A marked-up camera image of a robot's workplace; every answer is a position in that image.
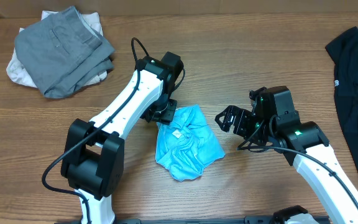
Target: crumpled blue fabric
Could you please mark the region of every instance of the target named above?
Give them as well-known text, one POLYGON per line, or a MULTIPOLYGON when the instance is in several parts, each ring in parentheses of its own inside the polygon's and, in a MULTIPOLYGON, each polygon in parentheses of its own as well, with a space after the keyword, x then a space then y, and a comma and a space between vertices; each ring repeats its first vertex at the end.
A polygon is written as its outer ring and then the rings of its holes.
POLYGON ((179 181, 193 180, 225 153, 198 105, 176 110, 169 125, 159 127, 155 160, 179 181))

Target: gray pants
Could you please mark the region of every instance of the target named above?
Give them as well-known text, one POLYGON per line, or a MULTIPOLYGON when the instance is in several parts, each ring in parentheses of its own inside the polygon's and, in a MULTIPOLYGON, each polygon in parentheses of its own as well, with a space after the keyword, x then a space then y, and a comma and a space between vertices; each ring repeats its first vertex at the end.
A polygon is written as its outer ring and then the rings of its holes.
POLYGON ((64 98, 112 68, 111 44, 72 6, 32 24, 16 37, 17 58, 47 98, 64 98))

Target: wooden table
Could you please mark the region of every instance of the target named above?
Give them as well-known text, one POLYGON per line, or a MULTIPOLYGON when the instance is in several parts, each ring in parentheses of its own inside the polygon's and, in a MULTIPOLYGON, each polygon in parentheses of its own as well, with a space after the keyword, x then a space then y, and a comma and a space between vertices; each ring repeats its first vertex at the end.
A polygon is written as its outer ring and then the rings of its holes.
MULTIPOLYGON (((201 106, 226 156, 201 178, 177 182, 155 162, 155 123, 139 121, 127 138, 124 176, 113 195, 118 218, 270 215, 293 205, 326 214, 282 155, 237 152, 243 139, 215 124, 215 115, 227 105, 249 109, 248 91, 262 86, 289 87, 301 120, 319 124, 358 189, 334 105, 334 64, 324 49, 358 26, 358 13, 102 17, 103 32, 116 48, 115 70, 100 85, 64 100, 45 99, 6 75, 19 28, 37 21, 0 19, 0 223, 52 223, 81 216, 78 198, 48 191, 41 175, 63 152, 74 119, 89 120, 127 85, 134 68, 132 37, 155 58, 166 51, 182 57, 186 78, 173 98, 179 107, 201 106)), ((48 181, 68 188, 59 170, 60 165, 48 181)))

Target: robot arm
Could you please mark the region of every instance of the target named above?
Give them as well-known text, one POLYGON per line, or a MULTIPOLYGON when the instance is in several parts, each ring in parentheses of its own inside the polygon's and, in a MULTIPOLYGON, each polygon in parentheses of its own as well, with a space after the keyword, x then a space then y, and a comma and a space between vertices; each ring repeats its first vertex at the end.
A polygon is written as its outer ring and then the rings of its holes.
MULTIPOLYGON (((97 154, 84 146, 78 147, 64 157, 61 175, 68 179, 75 192, 85 196, 92 223, 112 224, 115 214, 111 206, 111 194, 116 189, 124 170, 124 141, 139 118, 169 124, 177 102, 170 96, 177 86, 175 81, 183 70, 180 57, 167 52, 161 61, 149 56, 137 62, 140 82, 131 100, 110 123, 96 133, 87 145, 102 148, 97 154)), ((119 96, 100 114, 89 122, 77 119, 67 134, 65 151, 89 136, 105 123, 126 101, 137 83, 137 70, 119 96)), ((80 197, 83 218, 87 224, 86 204, 80 197)))
MULTIPOLYGON (((93 117, 90 122, 94 122, 94 127, 97 128, 102 125, 122 103, 128 98, 135 87, 137 81, 137 70, 135 70, 129 84, 117 96, 117 98, 100 114, 93 117)), ((120 138, 126 139, 129 132, 135 125, 136 121, 150 107, 152 103, 157 101, 163 90, 163 80, 159 80, 156 74, 142 70, 140 72, 140 84, 138 91, 132 97, 130 102, 114 117, 111 123, 106 125, 102 130, 105 133, 117 133, 120 138)), ((92 223, 112 224, 115 219, 115 214, 111 206, 111 195, 102 197, 100 200, 95 199, 93 194, 88 193, 83 189, 76 189, 76 192, 83 194, 89 204, 89 211, 92 223)), ((80 198, 81 209, 83 214, 86 214, 86 207, 83 200, 80 198)), ((82 224, 87 224, 86 215, 83 215, 82 224)))
MULTIPOLYGON (((327 137, 317 124, 300 122, 291 93, 285 86, 269 89, 263 87, 251 91, 250 99, 253 101, 252 111, 228 106, 215 119, 223 131, 229 132, 231 125, 234 125, 234 134, 246 139, 239 149, 254 147, 241 147, 246 142, 258 145, 254 148, 262 146, 268 149, 266 143, 271 142, 270 147, 292 149, 312 156, 336 173, 358 203, 358 191, 339 165, 327 137)), ((358 209, 355 203, 327 170, 299 154, 275 150, 282 153, 289 165, 294 166, 309 183, 334 223, 358 223, 358 209)), ((286 217, 277 223, 309 223, 298 221, 294 222, 290 217, 286 217)))

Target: small label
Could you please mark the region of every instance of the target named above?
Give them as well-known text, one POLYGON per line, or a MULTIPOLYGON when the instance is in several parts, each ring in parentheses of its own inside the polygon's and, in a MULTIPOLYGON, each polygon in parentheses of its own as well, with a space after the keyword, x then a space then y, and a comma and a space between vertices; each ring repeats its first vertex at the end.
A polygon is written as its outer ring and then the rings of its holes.
POLYGON ((172 134, 176 137, 176 138, 180 138, 181 136, 181 132, 179 130, 175 130, 174 132, 172 132, 172 134))

